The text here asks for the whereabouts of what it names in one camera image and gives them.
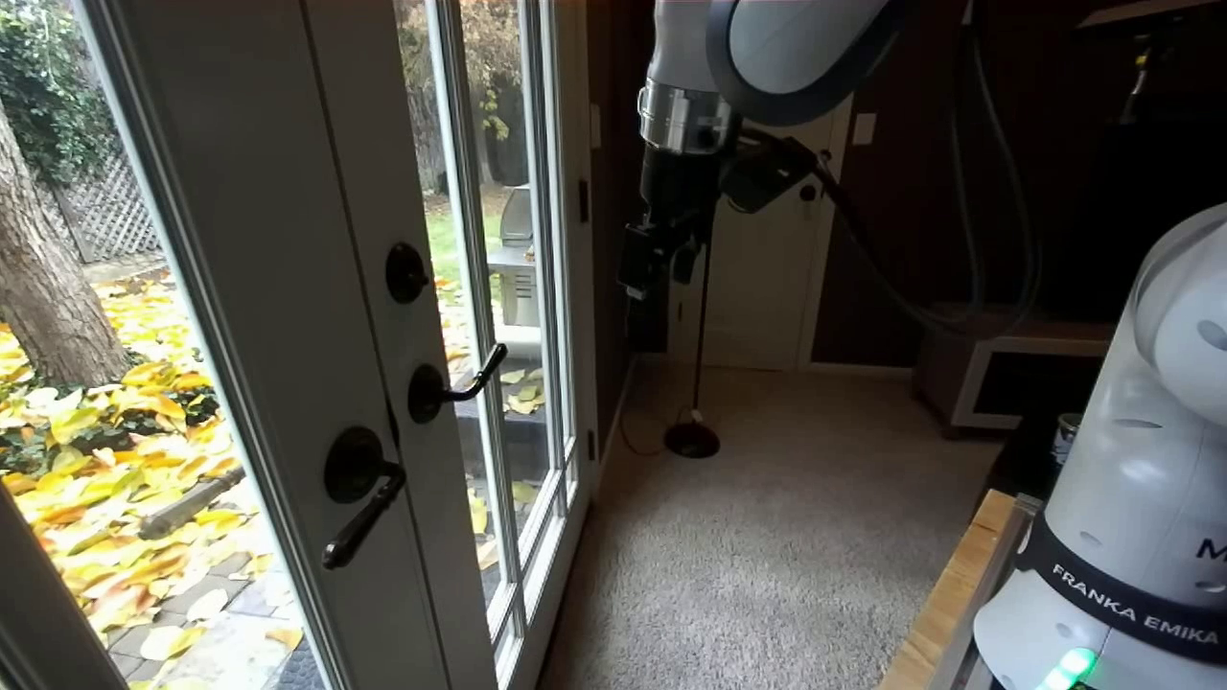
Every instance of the tree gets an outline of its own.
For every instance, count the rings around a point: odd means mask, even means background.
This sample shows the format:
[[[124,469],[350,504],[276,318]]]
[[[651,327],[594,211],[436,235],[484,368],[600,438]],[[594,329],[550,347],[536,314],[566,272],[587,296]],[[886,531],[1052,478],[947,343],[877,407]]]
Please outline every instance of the tree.
[[[67,386],[114,383],[124,343],[67,244],[60,216],[40,191],[0,116],[0,314],[36,370]]]
[[[0,11],[0,314],[44,378],[97,386],[125,355],[84,281],[49,191],[114,158],[69,11]]]

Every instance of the floor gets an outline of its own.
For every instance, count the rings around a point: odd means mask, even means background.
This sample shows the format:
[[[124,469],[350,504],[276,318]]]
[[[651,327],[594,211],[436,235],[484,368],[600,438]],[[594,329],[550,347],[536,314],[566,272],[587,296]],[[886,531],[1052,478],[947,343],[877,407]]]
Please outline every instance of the floor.
[[[709,370],[717,461],[660,448],[686,375],[623,415],[545,690],[870,690],[973,513],[993,442],[905,375]]]

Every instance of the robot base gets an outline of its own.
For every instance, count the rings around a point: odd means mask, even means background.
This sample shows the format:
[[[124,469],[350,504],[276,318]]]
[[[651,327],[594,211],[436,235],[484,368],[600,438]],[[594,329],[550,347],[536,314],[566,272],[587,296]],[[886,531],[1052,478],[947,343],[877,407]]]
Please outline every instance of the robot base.
[[[1098,667],[1084,690],[1222,690],[1227,667],[1194,663],[1138,642],[1053,593],[1037,572],[1015,572],[973,617],[973,642],[1006,690],[1047,690],[1047,676],[1090,649]]]

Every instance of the dark wall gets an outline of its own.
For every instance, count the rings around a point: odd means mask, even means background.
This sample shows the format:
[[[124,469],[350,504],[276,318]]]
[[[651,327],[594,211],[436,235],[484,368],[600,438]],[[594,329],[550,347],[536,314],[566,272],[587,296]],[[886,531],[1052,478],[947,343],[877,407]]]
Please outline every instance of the dark wall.
[[[1132,87],[1132,34],[1090,37],[1072,28],[1094,0],[982,0],[986,74],[1015,151],[1032,222],[1047,244],[1069,228],[1080,186]],[[854,110],[877,110],[877,142],[849,151],[842,179],[854,191],[886,263],[916,297],[966,297],[969,272],[959,244],[950,185],[950,93],[961,0],[927,0]],[[1021,289],[1021,236],[1000,158],[973,87],[961,98],[966,168],[991,297]],[[842,235],[827,254],[827,285],[813,340],[817,361],[914,364],[922,327],[874,289]]]
[[[617,289],[623,226],[639,211],[639,133],[638,87],[651,53],[651,0],[592,0],[592,98],[602,110],[602,151],[592,168],[592,220],[594,220],[594,304],[600,304],[600,438],[606,442],[623,383],[628,375],[628,306]]]

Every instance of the glass door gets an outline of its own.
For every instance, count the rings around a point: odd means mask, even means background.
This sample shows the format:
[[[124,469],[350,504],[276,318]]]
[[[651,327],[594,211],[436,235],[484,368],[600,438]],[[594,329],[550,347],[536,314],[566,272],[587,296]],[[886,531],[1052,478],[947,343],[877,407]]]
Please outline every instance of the glass door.
[[[561,50],[561,5],[387,0],[385,11],[392,28],[375,7],[318,28],[335,34],[321,61],[336,158],[350,200],[426,211],[451,386],[505,347],[497,386],[461,402],[456,429],[495,667],[502,683],[532,683],[582,517],[578,174],[565,163],[582,151],[566,117],[582,94],[557,74],[582,53]],[[410,175],[380,163],[375,117],[410,117]]]
[[[407,409],[421,211],[343,185],[336,7],[3,5],[3,69],[60,74],[0,85],[40,94],[0,125],[0,687],[495,683],[456,434]]]

